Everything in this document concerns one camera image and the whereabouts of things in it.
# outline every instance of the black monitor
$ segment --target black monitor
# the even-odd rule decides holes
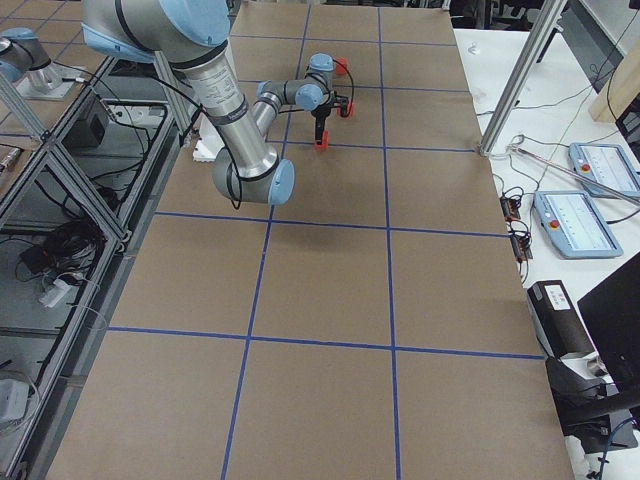
[[[640,254],[580,299],[578,309],[614,385],[585,380],[555,359],[547,372],[565,435],[580,438],[591,453],[603,451],[630,414],[640,424]],[[628,424],[613,448],[637,445]]]

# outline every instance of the black box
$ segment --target black box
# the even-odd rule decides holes
[[[559,359],[582,358],[594,352],[560,280],[536,282],[527,290],[527,295],[536,334],[548,355]]]

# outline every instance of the robotic arm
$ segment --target robotic arm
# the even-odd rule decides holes
[[[5,30],[0,33],[0,73],[10,82],[17,82],[25,72],[31,86],[41,93],[47,93],[62,84],[60,73],[31,30]]]
[[[142,63],[162,51],[187,77],[226,146],[213,171],[224,196],[272,205],[289,199],[293,164],[263,136],[283,105],[314,111],[336,101],[331,57],[315,55],[304,80],[261,84],[250,109],[224,55],[230,28],[225,0],[84,0],[83,6],[89,46]]]

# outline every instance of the metal post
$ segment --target metal post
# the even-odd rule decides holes
[[[176,79],[173,76],[173,72],[171,71],[171,67],[169,66],[167,58],[162,52],[155,52],[155,55],[156,61],[154,62],[154,65],[156,67],[156,73],[158,74],[160,80],[163,80],[172,87],[180,90],[178,82],[176,82]],[[162,85],[162,88],[165,95],[167,96],[169,107],[171,108],[171,112],[173,113],[180,132],[186,132],[187,128],[189,128],[189,124],[191,123],[191,116],[189,115],[189,110],[184,98],[182,98],[182,96],[176,93],[174,90],[167,88],[165,85]]]
[[[20,96],[20,93],[13,85],[0,74],[0,97],[7,104],[9,110],[18,117],[18,120],[24,127],[36,138],[42,139],[47,128],[42,124],[38,116],[33,112],[31,107]]]
[[[534,24],[533,30],[529,34],[529,38],[527,38],[527,42],[522,48],[516,66],[513,68],[513,72],[511,72],[507,85],[498,101],[495,113],[491,117],[489,125],[487,125],[487,129],[482,137],[482,142],[479,147],[481,155],[488,156],[491,153],[527,81],[529,71],[540,56],[547,38],[549,38],[549,35],[551,35],[551,32],[556,27],[566,3],[567,0],[545,1],[540,16]]]

